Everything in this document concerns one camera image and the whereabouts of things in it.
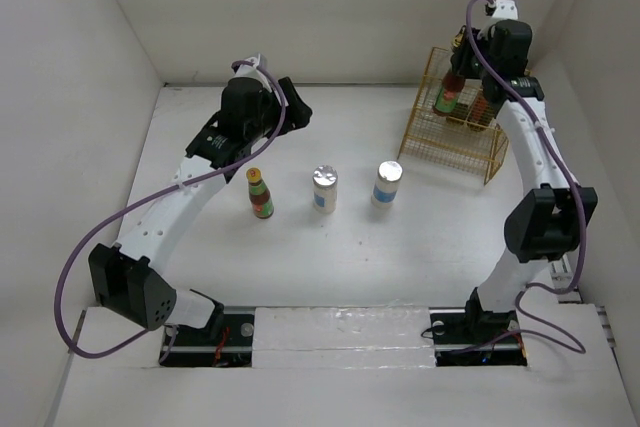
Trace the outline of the chili sauce bottle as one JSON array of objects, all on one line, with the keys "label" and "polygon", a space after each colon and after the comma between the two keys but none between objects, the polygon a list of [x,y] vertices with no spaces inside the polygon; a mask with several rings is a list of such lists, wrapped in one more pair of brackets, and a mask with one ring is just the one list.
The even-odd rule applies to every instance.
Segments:
[{"label": "chili sauce bottle", "polygon": [[259,219],[268,219],[274,213],[274,205],[271,193],[262,178],[258,168],[249,168],[246,171],[248,182],[249,200],[254,215]]},{"label": "chili sauce bottle", "polygon": [[457,105],[459,96],[465,86],[465,78],[450,69],[441,81],[432,110],[441,116],[448,116]]}]

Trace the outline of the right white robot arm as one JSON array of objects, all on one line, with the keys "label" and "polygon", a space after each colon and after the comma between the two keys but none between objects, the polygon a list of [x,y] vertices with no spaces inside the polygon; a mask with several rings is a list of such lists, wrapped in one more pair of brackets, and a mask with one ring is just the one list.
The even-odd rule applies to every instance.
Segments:
[{"label": "right white robot arm", "polygon": [[505,250],[476,287],[455,325],[471,340],[498,334],[516,318],[524,292],[536,277],[570,251],[586,252],[586,227],[597,206],[592,187],[569,171],[547,121],[544,93],[525,73],[531,27],[502,19],[484,29],[461,28],[451,70],[481,82],[497,123],[511,143],[523,198],[504,223]]}]

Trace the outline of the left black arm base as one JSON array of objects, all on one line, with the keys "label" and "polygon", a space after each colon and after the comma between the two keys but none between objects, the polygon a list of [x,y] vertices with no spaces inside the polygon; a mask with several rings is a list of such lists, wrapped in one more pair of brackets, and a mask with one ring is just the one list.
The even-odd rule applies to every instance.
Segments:
[{"label": "left black arm base", "polygon": [[255,309],[226,308],[211,338],[206,331],[180,326],[174,343],[165,329],[159,364],[170,368],[245,368],[252,364]]}]

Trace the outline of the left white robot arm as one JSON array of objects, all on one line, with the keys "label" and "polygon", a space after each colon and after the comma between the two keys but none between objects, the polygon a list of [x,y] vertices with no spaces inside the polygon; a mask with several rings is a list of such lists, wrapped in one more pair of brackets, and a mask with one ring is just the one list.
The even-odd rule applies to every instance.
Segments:
[{"label": "left white robot arm", "polygon": [[311,108],[292,80],[279,79],[287,104],[256,77],[235,76],[221,108],[188,144],[172,184],[174,192],[152,202],[136,226],[111,246],[96,245],[88,262],[98,303],[146,330],[188,327],[201,343],[222,334],[223,307],[193,290],[169,285],[163,272],[177,244],[211,198],[237,172],[259,140],[308,125]]}]

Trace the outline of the square bottle dark residue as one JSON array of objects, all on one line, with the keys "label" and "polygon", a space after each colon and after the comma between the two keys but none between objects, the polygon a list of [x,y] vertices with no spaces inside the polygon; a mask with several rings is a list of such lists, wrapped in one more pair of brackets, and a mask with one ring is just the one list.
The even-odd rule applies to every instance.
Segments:
[{"label": "square bottle dark residue", "polygon": [[469,113],[470,107],[465,103],[458,102],[453,110],[447,115],[446,121],[454,125],[465,125],[467,123]]}]

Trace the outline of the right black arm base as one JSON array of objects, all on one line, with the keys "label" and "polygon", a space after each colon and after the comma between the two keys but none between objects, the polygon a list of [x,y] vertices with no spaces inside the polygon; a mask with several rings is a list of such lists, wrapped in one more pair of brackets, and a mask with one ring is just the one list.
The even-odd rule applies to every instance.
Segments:
[{"label": "right black arm base", "polygon": [[515,312],[482,313],[473,318],[464,308],[430,308],[430,326],[421,336],[433,341],[437,367],[495,367],[527,365],[521,338],[509,336],[492,345],[456,353],[494,340],[508,331]]}]

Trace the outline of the clear gold spout bottle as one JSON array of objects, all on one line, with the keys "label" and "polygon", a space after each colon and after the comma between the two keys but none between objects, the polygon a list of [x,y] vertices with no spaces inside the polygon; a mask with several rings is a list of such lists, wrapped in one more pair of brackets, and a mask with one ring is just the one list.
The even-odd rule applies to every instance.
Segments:
[{"label": "clear gold spout bottle", "polygon": [[451,51],[456,51],[464,43],[466,37],[466,27],[462,26],[451,41]]}]

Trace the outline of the dark soy sauce bottle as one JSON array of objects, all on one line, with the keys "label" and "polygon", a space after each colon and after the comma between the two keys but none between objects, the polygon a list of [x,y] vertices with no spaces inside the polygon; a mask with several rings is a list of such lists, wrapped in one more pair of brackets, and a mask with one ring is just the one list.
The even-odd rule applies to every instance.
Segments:
[{"label": "dark soy sauce bottle", "polygon": [[486,130],[494,119],[493,108],[479,90],[467,116],[467,126],[474,132]]}]

